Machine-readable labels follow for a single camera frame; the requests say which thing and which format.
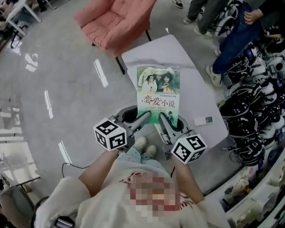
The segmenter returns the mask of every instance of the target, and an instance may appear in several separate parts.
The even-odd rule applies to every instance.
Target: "gray pants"
[[[196,20],[201,8],[206,4],[202,19],[198,22],[199,31],[205,34],[216,16],[226,7],[229,0],[193,0],[191,2],[188,19]]]

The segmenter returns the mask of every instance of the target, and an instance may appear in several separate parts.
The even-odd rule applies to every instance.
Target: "white table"
[[[34,11],[28,6],[27,4],[28,0],[19,0],[15,5],[14,5],[14,9],[9,13],[8,17],[6,18],[6,21],[12,26],[14,27],[17,31],[19,31],[22,35],[26,36],[27,34],[17,26],[17,24],[15,24],[12,20],[13,18],[20,12],[20,10],[25,7],[30,14],[39,22],[41,23],[42,20],[38,18],[38,16],[36,15],[36,13],[34,13]]]
[[[202,136],[208,148],[213,148],[227,137],[226,126],[208,86],[173,35],[164,36],[125,52],[122,59],[135,87],[138,66],[180,67],[179,115],[187,121],[191,129]],[[213,123],[196,126],[194,119],[201,116],[212,116]]]

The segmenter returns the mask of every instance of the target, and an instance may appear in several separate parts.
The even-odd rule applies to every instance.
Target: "pink armchair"
[[[81,30],[97,45],[111,53],[124,74],[118,56],[144,31],[150,29],[150,14],[157,0],[92,0],[75,15]]]

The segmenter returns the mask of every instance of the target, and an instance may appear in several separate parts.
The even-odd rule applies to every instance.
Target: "book cover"
[[[159,124],[163,112],[177,126],[180,99],[180,68],[162,66],[137,67],[137,107],[140,116],[151,111],[150,124]]]

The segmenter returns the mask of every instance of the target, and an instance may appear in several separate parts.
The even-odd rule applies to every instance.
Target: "white shirt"
[[[135,177],[151,174],[173,183],[164,170],[127,161],[115,161],[101,191],[92,198],[79,179],[63,178],[37,210],[35,227],[48,228],[59,216],[73,216],[76,228],[230,228],[216,200],[206,199],[196,205],[178,193],[178,211],[164,212],[164,217],[154,217],[152,206],[131,204],[129,185]]]

